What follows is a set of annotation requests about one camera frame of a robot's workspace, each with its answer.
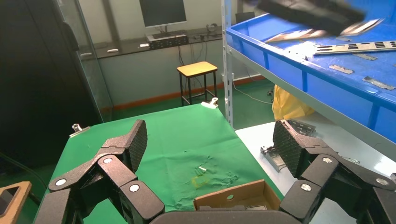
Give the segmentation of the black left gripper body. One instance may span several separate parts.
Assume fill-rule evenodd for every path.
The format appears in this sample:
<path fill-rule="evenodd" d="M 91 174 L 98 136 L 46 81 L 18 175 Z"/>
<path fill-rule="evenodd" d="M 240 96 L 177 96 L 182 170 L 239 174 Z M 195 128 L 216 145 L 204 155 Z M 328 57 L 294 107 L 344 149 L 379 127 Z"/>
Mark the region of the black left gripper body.
<path fill-rule="evenodd" d="M 290 22 L 308 22 L 312 5 L 305 0 L 259 0 L 256 8 Z"/>

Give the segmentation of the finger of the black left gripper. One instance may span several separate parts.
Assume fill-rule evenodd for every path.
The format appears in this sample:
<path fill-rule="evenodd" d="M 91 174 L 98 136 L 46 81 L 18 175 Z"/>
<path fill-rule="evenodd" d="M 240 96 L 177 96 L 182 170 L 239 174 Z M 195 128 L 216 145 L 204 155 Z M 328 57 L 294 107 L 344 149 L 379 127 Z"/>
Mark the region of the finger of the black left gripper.
<path fill-rule="evenodd" d="M 315 17 L 309 27 L 316 30 L 324 30 L 331 35 L 340 35 L 345 29 L 363 21 L 362 15 L 325 15 Z"/>
<path fill-rule="evenodd" d="M 366 17 L 365 12 L 351 5 L 311 5 L 309 9 L 315 17 L 323 20 L 361 21 Z"/>

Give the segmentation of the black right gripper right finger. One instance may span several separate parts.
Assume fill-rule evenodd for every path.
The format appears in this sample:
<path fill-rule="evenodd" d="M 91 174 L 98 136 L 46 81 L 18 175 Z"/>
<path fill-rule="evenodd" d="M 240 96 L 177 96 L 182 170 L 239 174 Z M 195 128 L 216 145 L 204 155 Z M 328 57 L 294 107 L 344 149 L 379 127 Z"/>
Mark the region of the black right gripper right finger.
<path fill-rule="evenodd" d="M 342 158 L 323 140 L 299 134 L 286 121 L 275 123 L 275 150 L 296 179 L 279 210 L 309 223 L 322 202 L 337 203 L 359 224 L 396 221 L 396 185 L 388 177 Z"/>

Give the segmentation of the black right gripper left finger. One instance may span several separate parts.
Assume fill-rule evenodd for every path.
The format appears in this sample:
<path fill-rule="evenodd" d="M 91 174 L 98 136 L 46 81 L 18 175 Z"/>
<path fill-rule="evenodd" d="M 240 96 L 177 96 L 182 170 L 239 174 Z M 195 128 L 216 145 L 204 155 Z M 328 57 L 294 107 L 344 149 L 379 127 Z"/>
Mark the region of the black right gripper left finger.
<path fill-rule="evenodd" d="M 127 134 L 107 139 L 92 159 L 49 184 L 35 223 L 81 224 L 104 200 L 129 224 L 148 224 L 163 214 L 164 203 L 136 175 L 147 141 L 141 119 Z"/>

